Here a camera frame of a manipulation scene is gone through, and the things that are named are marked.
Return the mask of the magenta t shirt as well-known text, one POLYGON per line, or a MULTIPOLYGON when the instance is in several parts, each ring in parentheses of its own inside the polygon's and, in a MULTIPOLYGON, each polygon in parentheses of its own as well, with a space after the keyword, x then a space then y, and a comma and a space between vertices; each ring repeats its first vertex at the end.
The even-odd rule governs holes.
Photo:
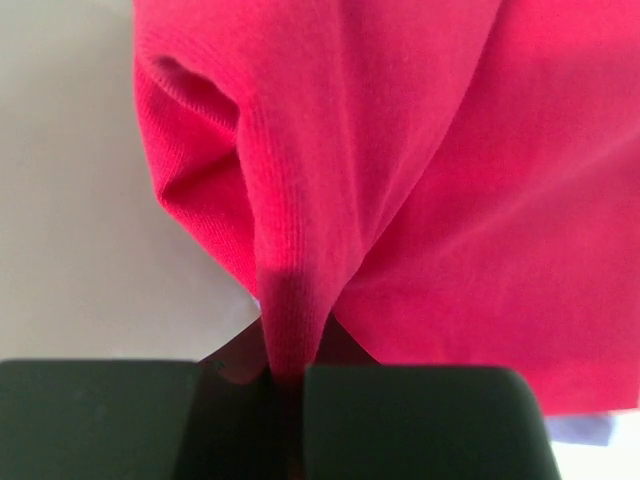
POLYGON ((160 204, 295 384, 335 317, 386 364, 639 403, 635 1, 137 1, 160 204))

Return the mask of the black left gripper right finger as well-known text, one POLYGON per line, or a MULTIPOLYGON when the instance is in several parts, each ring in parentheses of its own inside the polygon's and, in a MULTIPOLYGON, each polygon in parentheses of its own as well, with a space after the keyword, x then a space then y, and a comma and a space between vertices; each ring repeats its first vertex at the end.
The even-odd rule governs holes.
POLYGON ((380 365, 326 324, 305 375, 308 479, 557 479, 537 400, 500 367, 380 365))

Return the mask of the lilac t shirt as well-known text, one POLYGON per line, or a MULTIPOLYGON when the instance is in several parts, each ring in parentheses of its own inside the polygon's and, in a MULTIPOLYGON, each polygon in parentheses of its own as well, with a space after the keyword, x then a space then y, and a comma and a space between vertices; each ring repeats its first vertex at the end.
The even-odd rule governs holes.
POLYGON ((610 363, 600 336, 555 312, 363 297, 340 303, 312 358, 326 365, 499 366, 533 387, 551 438, 606 446, 615 429, 610 363))

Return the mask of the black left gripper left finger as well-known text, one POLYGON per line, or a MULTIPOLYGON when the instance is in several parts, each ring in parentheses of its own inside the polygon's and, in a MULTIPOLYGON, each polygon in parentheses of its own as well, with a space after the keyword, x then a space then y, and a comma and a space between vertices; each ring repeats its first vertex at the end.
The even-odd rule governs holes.
POLYGON ((1 364, 5 479, 296 479, 262 329, 200 362, 1 364))

